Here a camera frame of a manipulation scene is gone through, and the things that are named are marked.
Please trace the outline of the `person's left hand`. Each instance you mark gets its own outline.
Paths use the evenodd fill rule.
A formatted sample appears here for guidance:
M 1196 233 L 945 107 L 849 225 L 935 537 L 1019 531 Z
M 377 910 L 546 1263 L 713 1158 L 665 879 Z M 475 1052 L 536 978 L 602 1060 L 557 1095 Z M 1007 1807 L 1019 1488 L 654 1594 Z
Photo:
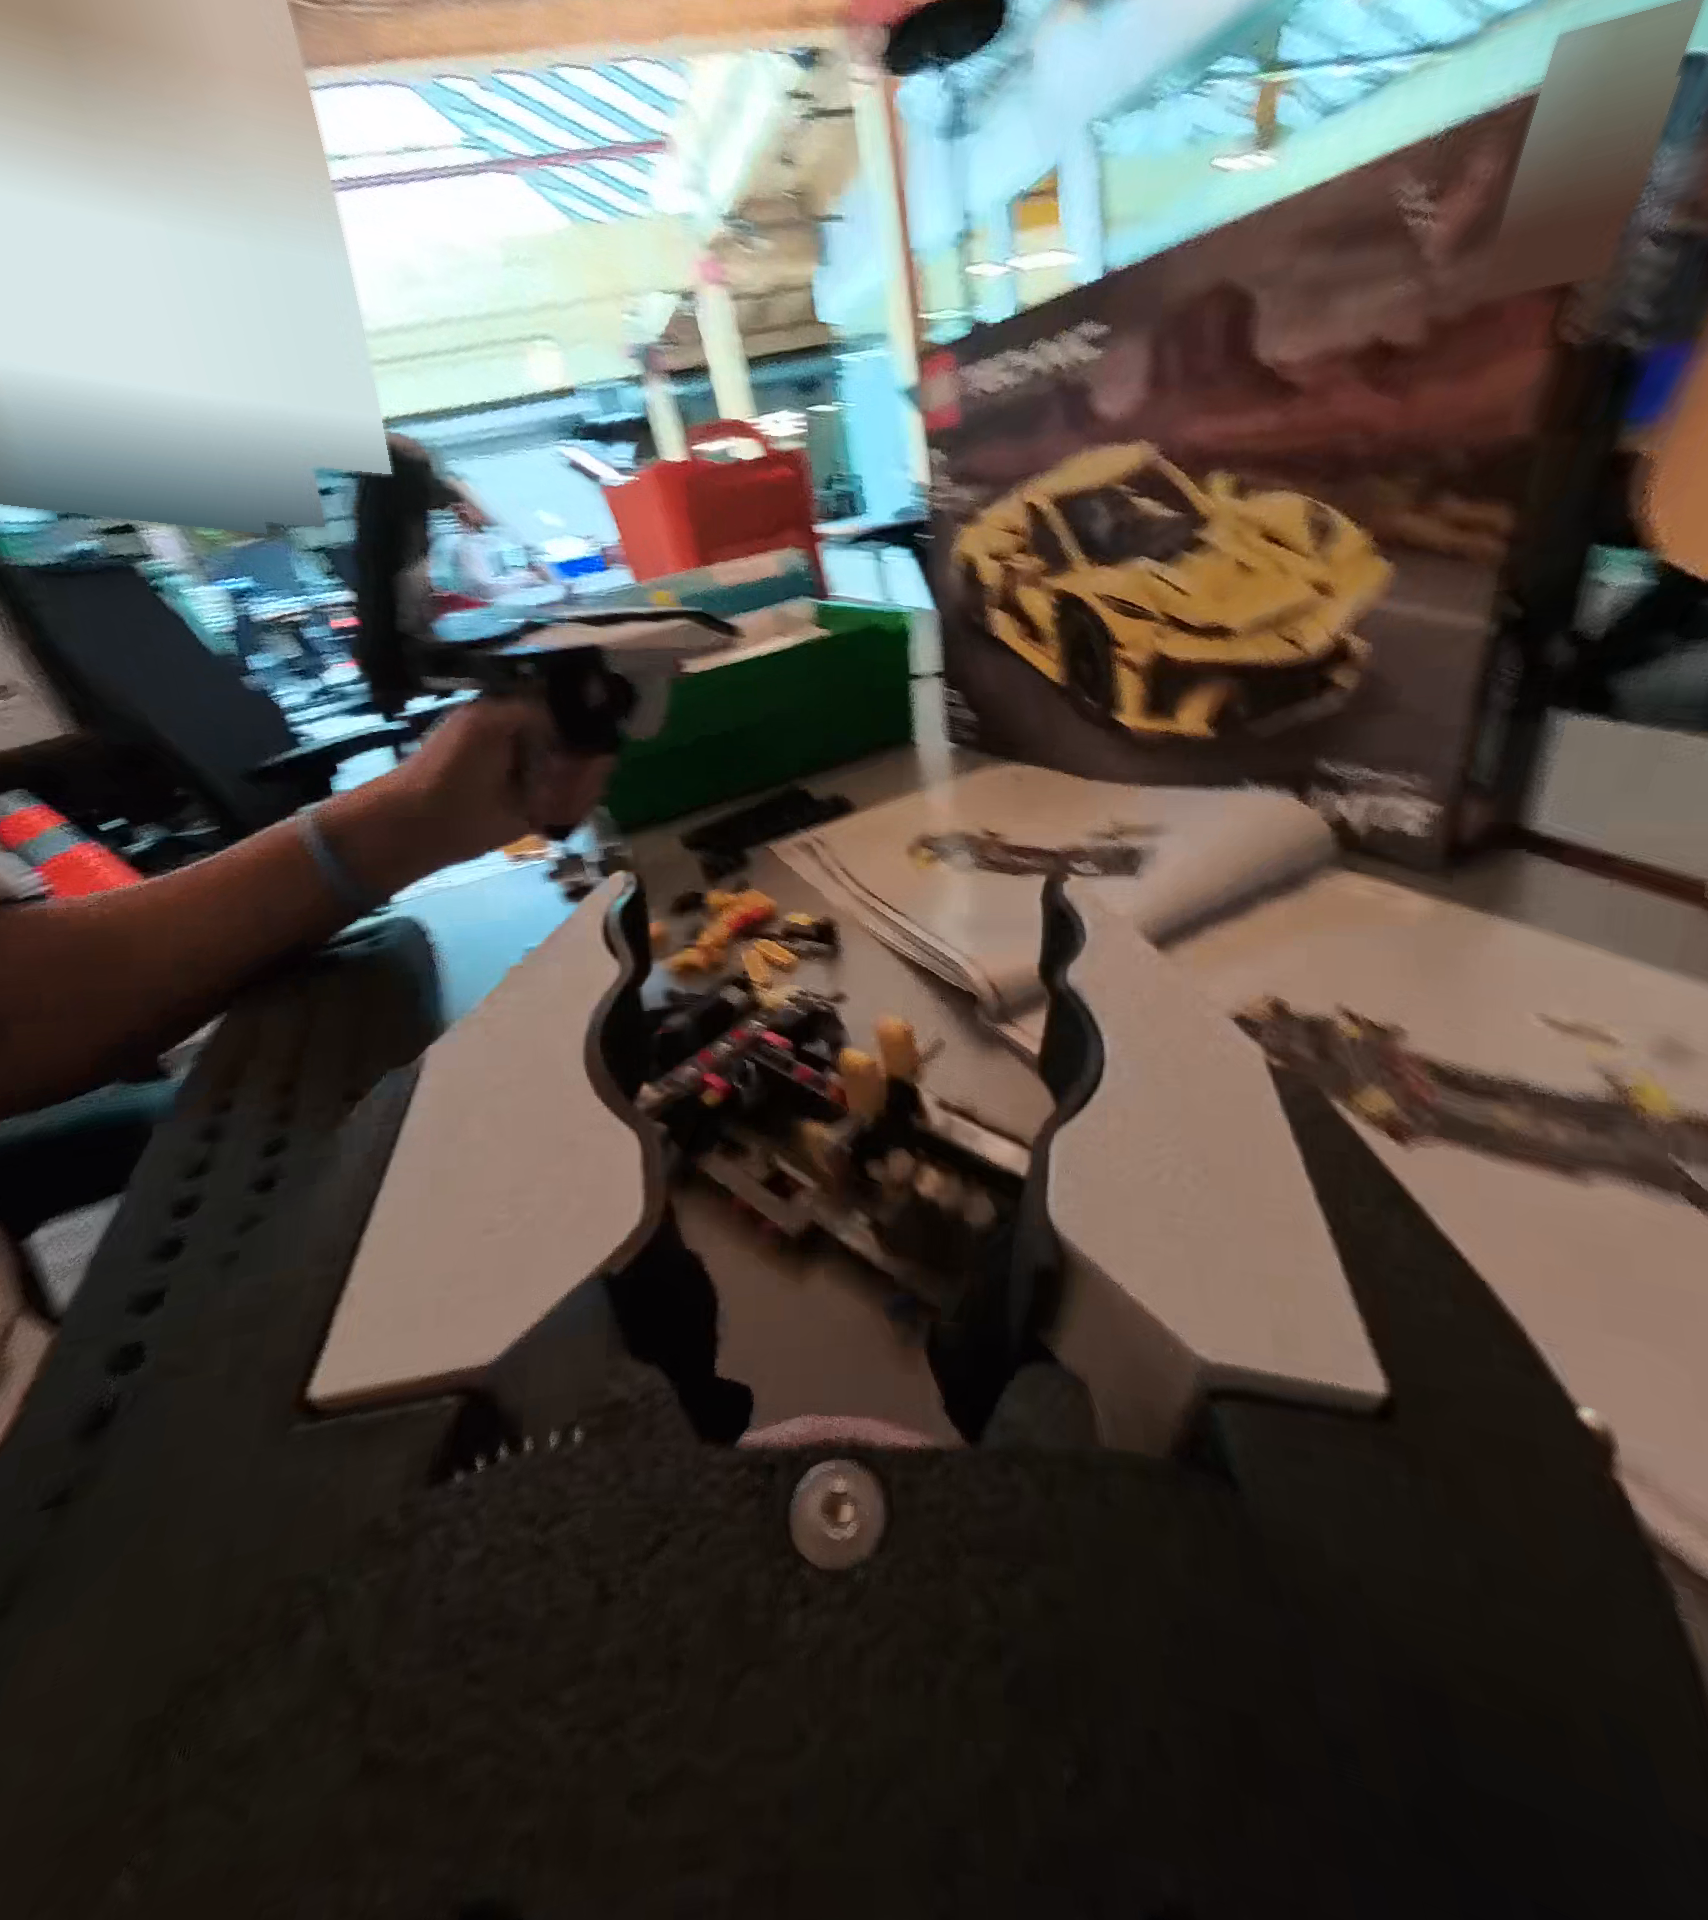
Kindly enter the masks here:
M 382 820 L 408 877 L 524 840 L 561 842 L 602 801 L 613 751 L 571 744 L 546 701 L 482 693 L 451 708 L 382 781 Z

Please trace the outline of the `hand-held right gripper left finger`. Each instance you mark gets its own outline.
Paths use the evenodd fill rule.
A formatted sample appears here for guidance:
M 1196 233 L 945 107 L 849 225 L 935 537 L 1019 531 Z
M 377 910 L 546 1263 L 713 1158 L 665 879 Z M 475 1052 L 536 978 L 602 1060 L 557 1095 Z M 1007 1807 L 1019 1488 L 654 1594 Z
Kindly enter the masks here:
M 608 875 L 414 1069 L 306 1398 L 369 1410 L 482 1385 L 665 1210 L 645 984 L 650 908 Z

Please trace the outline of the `orange traffic cone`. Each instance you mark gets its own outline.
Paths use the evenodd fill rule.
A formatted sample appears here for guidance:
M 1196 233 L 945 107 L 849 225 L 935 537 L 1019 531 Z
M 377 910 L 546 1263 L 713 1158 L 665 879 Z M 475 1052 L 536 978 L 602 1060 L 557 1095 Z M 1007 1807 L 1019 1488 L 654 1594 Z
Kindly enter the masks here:
M 0 849 L 24 863 L 53 899 L 120 895 L 142 875 L 27 789 L 0 792 Z

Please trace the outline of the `lego car chassis assembly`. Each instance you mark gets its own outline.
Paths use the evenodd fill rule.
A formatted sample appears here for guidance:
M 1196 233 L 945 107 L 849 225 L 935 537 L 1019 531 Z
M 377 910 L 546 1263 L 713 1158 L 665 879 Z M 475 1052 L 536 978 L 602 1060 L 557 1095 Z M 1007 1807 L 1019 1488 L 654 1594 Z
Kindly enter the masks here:
M 639 1110 L 671 1162 L 780 1240 L 826 1241 L 955 1321 L 1012 1274 L 1030 1148 L 928 1092 L 907 1019 L 856 1044 L 837 999 L 745 975 L 646 1012 Z

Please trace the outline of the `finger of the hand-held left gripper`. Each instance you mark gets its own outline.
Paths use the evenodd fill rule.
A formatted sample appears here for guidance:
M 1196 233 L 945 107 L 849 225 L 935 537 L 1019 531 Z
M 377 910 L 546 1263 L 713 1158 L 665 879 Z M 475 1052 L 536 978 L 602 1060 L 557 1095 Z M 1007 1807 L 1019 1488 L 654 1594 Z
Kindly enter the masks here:
M 598 653 L 613 668 L 686 668 L 723 650 L 720 624 L 530 624 L 515 635 L 517 657 Z

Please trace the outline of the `teal cardboard box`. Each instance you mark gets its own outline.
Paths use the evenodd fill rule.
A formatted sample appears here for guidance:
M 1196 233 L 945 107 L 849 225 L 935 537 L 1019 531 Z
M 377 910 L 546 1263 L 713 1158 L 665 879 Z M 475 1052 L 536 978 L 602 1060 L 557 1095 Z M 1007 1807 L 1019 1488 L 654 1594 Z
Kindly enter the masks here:
M 661 579 L 639 579 L 628 590 L 628 602 L 739 620 L 748 612 L 815 602 L 822 591 L 826 587 L 812 550 L 780 546 L 726 563 L 697 564 Z

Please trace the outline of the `open lego instruction booklet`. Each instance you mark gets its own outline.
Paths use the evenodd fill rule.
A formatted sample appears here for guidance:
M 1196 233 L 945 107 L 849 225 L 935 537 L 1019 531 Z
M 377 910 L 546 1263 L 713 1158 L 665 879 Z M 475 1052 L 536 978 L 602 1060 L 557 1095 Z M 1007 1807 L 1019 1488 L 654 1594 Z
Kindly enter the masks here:
M 1278 789 L 989 764 L 789 833 L 843 922 L 1040 1041 L 1040 882 L 1123 919 L 1356 1128 L 1708 1579 L 1708 981 L 1334 866 Z

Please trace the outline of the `long black lego beam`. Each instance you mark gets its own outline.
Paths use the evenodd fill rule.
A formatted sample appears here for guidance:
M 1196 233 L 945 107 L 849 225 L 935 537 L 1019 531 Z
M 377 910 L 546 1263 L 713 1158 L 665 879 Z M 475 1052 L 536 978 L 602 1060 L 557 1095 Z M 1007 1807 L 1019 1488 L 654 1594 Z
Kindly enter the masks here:
M 679 845 L 697 859 L 701 877 L 713 879 L 748 866 L 757 849 L 838 823 L 853 811 L 853 799 L 791 781 L 687 827 Z

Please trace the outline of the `lego set box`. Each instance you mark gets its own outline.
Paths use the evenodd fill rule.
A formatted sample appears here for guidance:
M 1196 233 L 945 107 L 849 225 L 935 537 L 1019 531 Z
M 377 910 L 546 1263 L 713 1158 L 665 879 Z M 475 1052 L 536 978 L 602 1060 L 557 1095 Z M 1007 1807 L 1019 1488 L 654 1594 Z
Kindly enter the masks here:
M 1595 372 L 1526 199 L 1541 94 L 920 364 L 955 745 L 1262 781 L 1377 860 L 1510 816 Z

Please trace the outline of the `pile of yellow lego pieces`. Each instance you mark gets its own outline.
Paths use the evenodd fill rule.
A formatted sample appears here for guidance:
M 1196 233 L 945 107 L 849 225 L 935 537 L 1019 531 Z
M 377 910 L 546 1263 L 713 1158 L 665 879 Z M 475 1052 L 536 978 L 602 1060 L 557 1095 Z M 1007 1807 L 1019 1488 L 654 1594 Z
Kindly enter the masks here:
M 759 888 L 687 888 L 650 925 L 650 949 L 674 978 L 738 978 L 757 993 L 791 989 L 804 969 L 834 964 L 841 927 L 783 910 Z

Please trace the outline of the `blue wristband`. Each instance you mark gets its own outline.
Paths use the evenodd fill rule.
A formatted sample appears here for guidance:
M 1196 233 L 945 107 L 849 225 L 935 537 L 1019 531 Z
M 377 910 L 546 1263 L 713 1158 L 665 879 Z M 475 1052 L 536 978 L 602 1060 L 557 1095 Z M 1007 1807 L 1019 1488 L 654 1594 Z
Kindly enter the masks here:
M 361 875 L 339 859 L 336 840 L 328 833 L 321 804 L 299 805 L 299 811 L 294 811 L 294 830 L 331 910 L 351 922 L 384 908 L 387 895 L 365 886 Z

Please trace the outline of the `person's left forearm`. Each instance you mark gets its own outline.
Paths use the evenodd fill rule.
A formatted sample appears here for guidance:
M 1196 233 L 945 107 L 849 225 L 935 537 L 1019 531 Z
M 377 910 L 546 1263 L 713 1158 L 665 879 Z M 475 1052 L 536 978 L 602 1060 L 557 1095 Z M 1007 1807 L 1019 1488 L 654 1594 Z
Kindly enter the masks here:
M 321 815 L 365 886 L 388 899 L 410 882 L 351 792 Z M 328 908 L 294 820 L 120 895 L 2 904 L 0 1122 L 184 1041 L 357 922 Z

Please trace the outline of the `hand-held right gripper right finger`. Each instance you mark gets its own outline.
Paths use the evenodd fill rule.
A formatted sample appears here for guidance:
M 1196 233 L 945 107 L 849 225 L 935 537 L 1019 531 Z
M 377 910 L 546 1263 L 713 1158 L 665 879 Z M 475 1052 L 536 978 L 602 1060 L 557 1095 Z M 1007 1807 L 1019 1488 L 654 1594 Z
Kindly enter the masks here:
M 1179 1447 L 1223 1396 L 1367 1418 L 1388 1372 L 1266 1056 L 1089 879 L 1048 888 L 1034 1147 L 1057 1302 L 1040 1337 L 1105 1447 Z

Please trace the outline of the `green plastic bin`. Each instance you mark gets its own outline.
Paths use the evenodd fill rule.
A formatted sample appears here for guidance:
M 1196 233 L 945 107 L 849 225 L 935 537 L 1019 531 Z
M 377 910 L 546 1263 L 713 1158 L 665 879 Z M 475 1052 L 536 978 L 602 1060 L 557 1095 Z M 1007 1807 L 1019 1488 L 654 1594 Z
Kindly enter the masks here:
M 608 781 L 620 827 L 654 827 L 912 744 L 912 613 L 820 602 L 816 635 L 683 675 Z

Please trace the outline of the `red carry case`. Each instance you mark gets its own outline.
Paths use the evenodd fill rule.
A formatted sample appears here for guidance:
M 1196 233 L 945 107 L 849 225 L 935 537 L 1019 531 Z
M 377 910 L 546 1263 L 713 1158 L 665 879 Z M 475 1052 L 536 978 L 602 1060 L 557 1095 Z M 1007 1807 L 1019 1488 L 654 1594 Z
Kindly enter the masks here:
M 657 457 L 602 484 L 602 498 L 639 580 L 801 554 L 812 587 L 826 590 L 809 457 L 771 443 L 748 419 L 691 427 L 686 457 Z

